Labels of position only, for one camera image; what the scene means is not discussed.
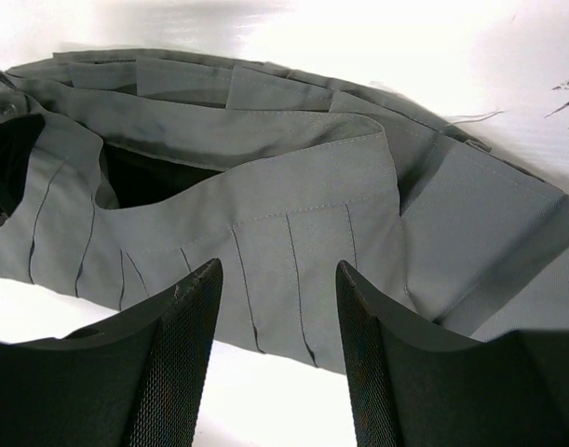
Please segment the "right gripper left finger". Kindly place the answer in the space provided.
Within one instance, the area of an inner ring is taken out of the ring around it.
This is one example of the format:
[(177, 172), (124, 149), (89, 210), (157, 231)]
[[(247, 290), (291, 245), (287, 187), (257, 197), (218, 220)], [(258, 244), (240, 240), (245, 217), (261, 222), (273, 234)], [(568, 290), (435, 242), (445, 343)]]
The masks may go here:
[(0, 446), (191, 445), (222, 289), (211, 259), (64, 338), (0, 343)]

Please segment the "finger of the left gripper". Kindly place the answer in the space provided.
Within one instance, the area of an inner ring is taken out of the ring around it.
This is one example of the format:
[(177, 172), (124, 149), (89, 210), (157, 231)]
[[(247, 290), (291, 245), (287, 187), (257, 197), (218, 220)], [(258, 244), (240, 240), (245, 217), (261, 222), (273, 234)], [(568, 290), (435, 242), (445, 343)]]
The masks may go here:
[(44, 126), (41, 115), (0, 102), (0, 227), (23, 200), (30, 156)]

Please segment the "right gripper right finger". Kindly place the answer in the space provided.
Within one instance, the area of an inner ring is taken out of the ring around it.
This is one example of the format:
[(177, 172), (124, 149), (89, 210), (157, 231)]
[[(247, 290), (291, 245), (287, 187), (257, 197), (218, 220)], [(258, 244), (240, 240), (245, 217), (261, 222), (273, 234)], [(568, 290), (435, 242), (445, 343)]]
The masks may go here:
[(360, 446), (569, 446), (569, 331), (479, 342), (379, 291), (351, 264), (336, 302)]

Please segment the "grey pleated skirt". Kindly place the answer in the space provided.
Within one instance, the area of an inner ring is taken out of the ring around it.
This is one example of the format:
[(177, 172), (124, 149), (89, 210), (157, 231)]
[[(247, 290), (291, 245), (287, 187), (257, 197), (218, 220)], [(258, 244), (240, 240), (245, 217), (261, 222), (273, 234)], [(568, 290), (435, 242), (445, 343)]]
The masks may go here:
[(344, 368), (335, 270), (480, 341), (569, 330), (569, 196), (404, 99), (261, 62), (57, 54), (0, 72), (43, 117), (0, 277), (115, 310), (209, 259), (217, 338)]

